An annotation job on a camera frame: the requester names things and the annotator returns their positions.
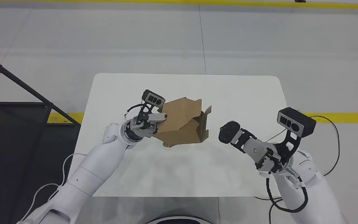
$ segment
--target camera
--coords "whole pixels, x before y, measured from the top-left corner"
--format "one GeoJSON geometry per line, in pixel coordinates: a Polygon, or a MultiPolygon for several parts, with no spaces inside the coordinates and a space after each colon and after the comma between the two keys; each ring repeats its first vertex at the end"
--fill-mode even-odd
{"type": "Polygon", "coordinates": [[[301,138],[312,134],[316,124],[316,121],[312,118],[290,107],[279,111],[277,122],[301,138]]]}
{"type": "Polygon", "coordinates": [[[144,91],[142,100],[144,100],[147,104],[151,104],[152,106],[156,106],[158,108],[161,108],[166,101],[163,97],[151,92],[150,90],[144,91]]]}

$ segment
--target gray floor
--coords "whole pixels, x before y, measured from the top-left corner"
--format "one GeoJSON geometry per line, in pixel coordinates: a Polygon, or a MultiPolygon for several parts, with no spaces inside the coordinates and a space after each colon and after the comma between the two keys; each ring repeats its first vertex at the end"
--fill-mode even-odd
{"type": "MultiPolygon", "coordinates": [[[[68,113],[84,112],[100,72],[277,76],[296,109],[357,112],[357,12],[0,3],[0,63],[68,113]]],[[[33,100],[0,76],[0,101],[33,100]]],[[[342,157],[328,181],[356,223],[358,125],[338,128],[342,157]]],[[[325,172],[337,155],[334,129],[319,124],[302,149],[325,172]]],[[[268,223],[269,206],[254,198],[92,198],[78,223],[145,223],[165,214],[268,223]]],[[[273,214],[274,223],[293,223],[273,214]]]]}

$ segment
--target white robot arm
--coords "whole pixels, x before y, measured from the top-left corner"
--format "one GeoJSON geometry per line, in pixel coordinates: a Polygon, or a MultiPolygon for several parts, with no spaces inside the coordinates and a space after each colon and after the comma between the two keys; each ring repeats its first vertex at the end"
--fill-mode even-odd
{"type": "Polygon", "coordinates": [[[85,202],[113,174],[123,160],[124,153],[144,137],[157,131],[157,124],[166,119],[165,113],[152,114],[154,107],[161,108],[165,99],[146,90],[138,116],[122,125],[111,123],[106,127],[102,144],[94,147],[73,175],[47,203],[34,210],[19,224],[74,224],[85,202]]]}
{"type": "Polygon", "coordinates": [[[313,133],[315,120],[292,109],[279,111],[277,122],[287,129],[282,143],[262,142],[236,122],[221,127],[219,140],[230,143],[255,162],[266,177],[268,196],[280,210],[290,212],[297,224],[345,223],[337,200],[311,156],[298,150],[301,138],[313,133]],[[278,206],[270,191],[273,173],[286,208],[278,206]]]}

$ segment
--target tabletop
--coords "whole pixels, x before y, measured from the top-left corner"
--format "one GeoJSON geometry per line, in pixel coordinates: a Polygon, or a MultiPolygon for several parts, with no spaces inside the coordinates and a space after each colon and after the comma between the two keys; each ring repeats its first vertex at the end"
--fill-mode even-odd
{"type": "MultiPolygon", "coordinates": [[[[266,197],[265,178],[252,159],[218,140],[219,128],[237,121],[242,128],[266,141],[283,127],[276,122],[286,107],[284,93],[274,76],[207,74],[109,74],[93,80],[79,133],[76,153],[89,153],[101,143],[105,127],[123,123],[124,112],[141,102],[149,89],[167,102],[187,97],[202,99],[208,116],[209,138],[200,144],[165,148],[155,138],[145,138],[127,150],[119,168],[95,193],[118,197],[266,197]]],[[[128,118],[137,111],[128,114],[128,118]]],[[[70,174],[83,156],[74,156],[70,174]]],[[[273,195],[279,195],[272,184],[273,195]]]]}

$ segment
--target yellow floor line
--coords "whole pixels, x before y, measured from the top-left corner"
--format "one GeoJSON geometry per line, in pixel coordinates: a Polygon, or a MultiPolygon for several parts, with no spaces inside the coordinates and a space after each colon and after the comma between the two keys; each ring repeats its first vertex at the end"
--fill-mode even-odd
{"type": "MultiPolygon", "coordinates": [[[[0,0],[0,2],[17,2],[14,0],[0,0]]],[[[20,2],[67,2],[67,3],[150,3],[150,4],[206,4],[224,6],[251,7],[292,7],[292,8],[333,8],[358,10],[358,4],[335,2],[266,2],[240,0],[21,0],[20,2]]]]}
{"type": "MultiPolygon", "coordinates": [[[[325,116],[334,123],[358,123],[358,113],[304,113],[307,116],[320,115],[325,116]]],[[[82,123],[84,113],[69,113],[73,119],[82,123]]],[[[314,118],[318,123],[329,123],[323,118],[314,118]]],[[[57,113],[51,113],[48,123],[70,123],[69,120],[57,113]]]]}

